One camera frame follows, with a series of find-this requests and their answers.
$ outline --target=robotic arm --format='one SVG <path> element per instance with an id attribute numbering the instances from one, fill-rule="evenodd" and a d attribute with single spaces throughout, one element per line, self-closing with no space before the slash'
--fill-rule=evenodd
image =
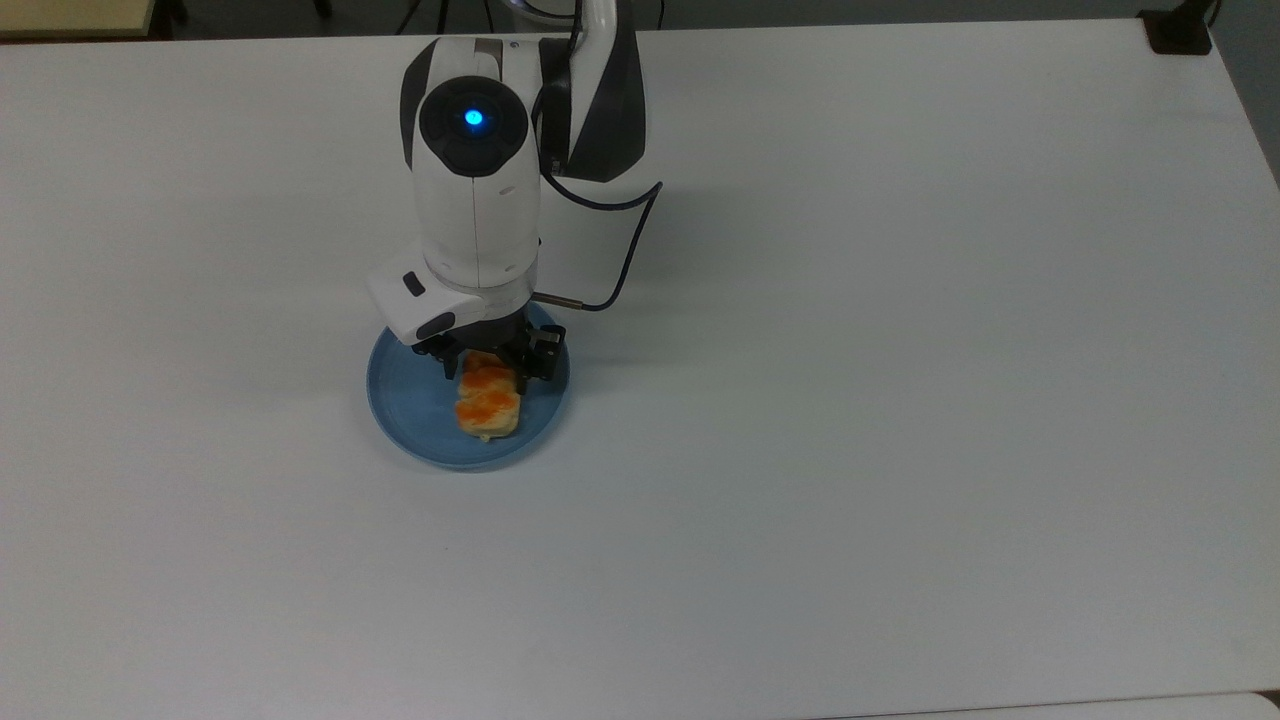
<path id="1" fill-rule="evenodd" d="M 534 328 L 540 178 L 607 182 L 644 154 L 630 0 L 579 0 L 581 31 L 534 44 L 442 37 L 408 65 L 401 140 L 422 237 L 367 279 L 388 327 L 452 378 L 468 350 L 550 379 L 564 329 Z"/>

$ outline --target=white table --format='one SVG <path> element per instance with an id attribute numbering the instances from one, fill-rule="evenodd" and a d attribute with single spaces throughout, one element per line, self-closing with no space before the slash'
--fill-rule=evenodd
<path id="1" fill-rule="evenodd" d="M 422 42 L 0 47 L 0 716 L 1280 687 L 1280 193 L 1217 55 L 643 36 L 632 278 L 559 315 L 554 436 L 453 474 L 364 396 Z M 544 206 L 603 296 L 634 217 Z"/>

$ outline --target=bread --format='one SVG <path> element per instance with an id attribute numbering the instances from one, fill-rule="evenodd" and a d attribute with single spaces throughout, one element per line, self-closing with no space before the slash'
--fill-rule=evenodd
<path id="1" fill-rule="evenodd" d="M 458 402 L 453 406 L 462 432 L 485 442 L 516 432 L 520 423 L 520 395 L 516 372 L 497 355 L 467 352 L 458 382 Z"/>

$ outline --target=gray floor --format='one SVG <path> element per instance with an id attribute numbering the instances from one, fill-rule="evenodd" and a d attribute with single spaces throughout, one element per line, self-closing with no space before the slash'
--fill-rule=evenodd
<path id="1" fill-rule="evenodd" d="M 484 0 L 451 0 L 447 32 L 488 31 Z M 509 29 L 503 0 L 492 4 L 497 29 Z M 411 0 L 333 0 L 321 19 L 311 0 L 186 0 L 179 40 L 392 35 Z M 641 27 L 658 19 L 658 0 L 634 0 Z M 1176 0 L 667 0 L 664 28 L 771 27 L 1062 18 L 1132 18 Z M 422 0 L 406 33 L 434 32 L 440 0 Z M 1213 35 L 1253 122 L 1272 174 L 1280 177 L 1280 0 L 1225 0 Z"/>

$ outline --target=blue plate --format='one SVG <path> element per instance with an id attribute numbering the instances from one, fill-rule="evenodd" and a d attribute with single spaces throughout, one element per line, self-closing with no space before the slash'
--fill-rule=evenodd
<path id="1" fill-rule="evenodd" d="M 538 305 L 529 305 L 534 325 L 553 324 Z M 390 331 L 383 331 L 369 356 L 369 407 L 387 437 L 419 460 L 451 470 L 484 470 L 515 461 L 532 450 L 559 416 L 568 387 L 568 347 L 562 347 L 556 379 L 529 380 L 520 402 L 520 424 L 507 437 L 484 442 L 458 429 L 453 404 L 458 374 L 448 380 L 430 355 L 417 355 Z"/>

